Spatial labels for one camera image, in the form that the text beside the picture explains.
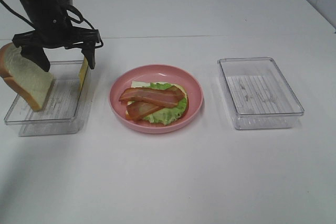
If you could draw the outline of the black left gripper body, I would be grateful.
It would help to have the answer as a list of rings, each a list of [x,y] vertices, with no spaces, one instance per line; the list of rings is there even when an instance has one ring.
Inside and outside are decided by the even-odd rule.
[[[99,31],[76,27],[72,23],[89,23],[81,12],[72,6],[64,8],[57,0],[19,0],[34,29],[15,34],[16,46],[37,46],[42,48],[81,48],[84,42],[92,42],[95,48],[103,46]]]

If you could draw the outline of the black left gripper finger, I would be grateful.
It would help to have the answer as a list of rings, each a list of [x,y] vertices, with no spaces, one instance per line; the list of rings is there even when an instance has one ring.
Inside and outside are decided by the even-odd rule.
[[[21,49],[21,55],[35,63],[44,72],[48,72],[50,69],[50,62],[45,55],[44,49],[42,47],[36,46],[23,46]]]
[[[81,53],[86,58],[90,69],[94,69],[96,66],[95,44],[92,42],[84,42],[83,45],[81,46]]]

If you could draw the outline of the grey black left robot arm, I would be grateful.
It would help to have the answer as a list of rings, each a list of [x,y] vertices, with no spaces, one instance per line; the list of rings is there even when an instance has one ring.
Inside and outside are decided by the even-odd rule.
[[[33,30],[13,37],[13,44],[21,48],[21,55],[34,62],[43,71],[50,69],[45,49],[79,48],[90,69],[94,69],[95,50],[102,47],[99,31],[78,25],[86,22],[72,0],[19,0]]]

